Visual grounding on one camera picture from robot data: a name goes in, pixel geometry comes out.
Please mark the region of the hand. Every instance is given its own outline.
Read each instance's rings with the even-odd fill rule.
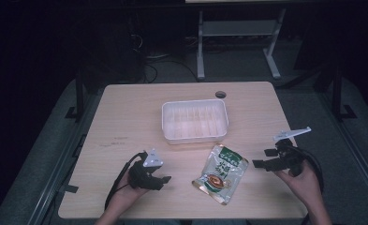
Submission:
[[[291,191],[303,202],[309,212],[312,224],[331,224],[331,219],[324,206],[320,186],[311,165],[307,160],[302,163],[302,172],[293,176],[291,172],[274,172],[291,189]]]
[[[132,188],[128,184],[128,172],[126,172],[122,177],[117,189],[119,190],[114,193],[113,197],[110,199],[108,208],[96,222],[97,225],[114,224],[123,212],[131,207],[137,199],[149,191],[148,189],[143,188]]]

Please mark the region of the snack bag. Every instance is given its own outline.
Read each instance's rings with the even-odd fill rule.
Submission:
[[[192,185],[227,205],[247,167],[247,159],[218,144],[207,158],[201,177]]]

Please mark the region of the white plastic container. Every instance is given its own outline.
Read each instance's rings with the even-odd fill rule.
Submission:
[[[162,129],[168,143],[220,142],[228,132],[221,99],[173,101],[162,107]]]

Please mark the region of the person's left hand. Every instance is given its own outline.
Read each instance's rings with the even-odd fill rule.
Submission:
[[[113,197],[110,199],[108,208],[96,224],[113,224],[125,210],[131,207],[131,205],[140,198],[140,196],[149,191],[149,189],[132,188],[128,184],[128,172],[122,177],[117,189],[119,190],[114,193]]]

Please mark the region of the light wood table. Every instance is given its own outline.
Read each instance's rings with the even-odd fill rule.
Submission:
[[[228,134],[221,142],[250,161],[228,205],[192,186],[200,177],[214,142],[170,145],[164,137],[162,105],[169,101],[215,98],[224,91]],[[135,154],[155,148],[164,160],[154,176],[172,176],[161,190],[140,198],[122,218],[302,218],[306,209],[272,172],[255,169],[252,159],[267,159],[264,149],[289,130],[287,119],[268,82],[199,82],[110,85],[59,208],[61,218],[98,218],[124,164]]]

